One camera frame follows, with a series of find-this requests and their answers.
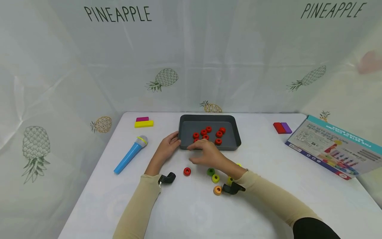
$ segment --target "microphone handle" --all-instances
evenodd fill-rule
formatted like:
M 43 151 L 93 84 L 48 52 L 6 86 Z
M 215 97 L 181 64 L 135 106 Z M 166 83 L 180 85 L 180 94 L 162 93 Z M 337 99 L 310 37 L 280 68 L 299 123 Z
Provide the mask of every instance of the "microphone handle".
M 115 168 L 114 172 L 116 174 L 119 174 L 122 172 L 122 170 L 126 167 L 128 163 L 137 155 L 137 153 L 142 149 L 142 146 L 134 143 L 134 145 L 131 147 L 131 149 L 127 152 L 127 154 L 124 156 L 124 158 L 121 160 L 121 162 L 118 164 L 118 166 Z

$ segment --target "pineapple print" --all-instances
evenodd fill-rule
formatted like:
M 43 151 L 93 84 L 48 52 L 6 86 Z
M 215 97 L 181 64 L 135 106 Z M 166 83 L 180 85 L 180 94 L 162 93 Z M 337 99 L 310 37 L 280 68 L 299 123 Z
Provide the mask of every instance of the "pineapple print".
M 204 107 L 204 111 L 207 113 L 223 113 L 219 106 L 215 104 L 209 104 L 208 101 L 203 101 L 203 103 L 200 103 L 200 106 Z
M 178 74 L 170 68 L 161 70 L 155 77 L 155 81 L 151 81 L 146 85 L 147 90 L 153 92 L 162 91 L 162 86 L 170 86 L 178 80 Z
M 103 116 L 94 123 L 90 124 L 92 127 L 92 132 L 95 133 L 96 131 L 100 133 L 107 133 L 112 127 L 112 119 L 108 116 Z
M 328 122 L 328 116 L 330 115 L 329 111 L 322 111 L 320 114 L 320 120 Z
M 24 167 L 26 171 L 22 176 L 27 175 L 25 182 L 32 179 L 34 182 L 38 175 L 44 176 L 45 164 L 50 164 L 44 157 L 50 152 L 50 141 L 46 130 L 39 126 L 29 126 L 24 131 L 23 155 L 28 160 Z
M 320 66 L 317 69 L 312 70 L 304 76 L 302 80 L 293 82 L 291 85 L 287 85 L 289 92 L 296 91 L 300 86 L 307 86 L 315 82 L 318 78 L 322 77 L 326 72 L 326 65 Z

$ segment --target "gray tray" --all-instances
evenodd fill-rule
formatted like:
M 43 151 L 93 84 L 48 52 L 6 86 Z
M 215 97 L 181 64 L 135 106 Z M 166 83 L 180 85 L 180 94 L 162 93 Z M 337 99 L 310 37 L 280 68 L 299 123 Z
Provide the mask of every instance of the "gray tray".
M 222 136 L 222 144 L 216 147 L 219 150 L 234 151 L 241 145 L 238 127 L 235 118 L 231 115 L 192 115 L 185 114 L 180 117 L 178 139 L 182 141 L 180 148 L 185 150 L 194 143 L 193 134 L 205 129 L 207 126 L 212 127 L 212 131 L 208 133 L 209 141 L 215 142 L 216 132 L 220 127 L 226 129 Z

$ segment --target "microphone head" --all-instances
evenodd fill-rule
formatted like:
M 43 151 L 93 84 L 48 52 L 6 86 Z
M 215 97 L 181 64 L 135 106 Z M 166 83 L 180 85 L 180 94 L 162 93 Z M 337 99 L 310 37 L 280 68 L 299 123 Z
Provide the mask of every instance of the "microphone head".
M 141 135 L 141 136 L 137 137 L 135 142 L 143 148 L 149 143 L 149 139 L 146 136 Z

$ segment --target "black sleeve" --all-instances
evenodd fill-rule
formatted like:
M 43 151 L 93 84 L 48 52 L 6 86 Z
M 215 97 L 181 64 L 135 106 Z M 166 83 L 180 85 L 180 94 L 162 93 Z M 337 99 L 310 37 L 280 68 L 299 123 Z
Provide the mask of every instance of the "black sleeve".
M 294 239 L 340 239 L 325 223 L 315 218 L 301 218 L 293 225 Z

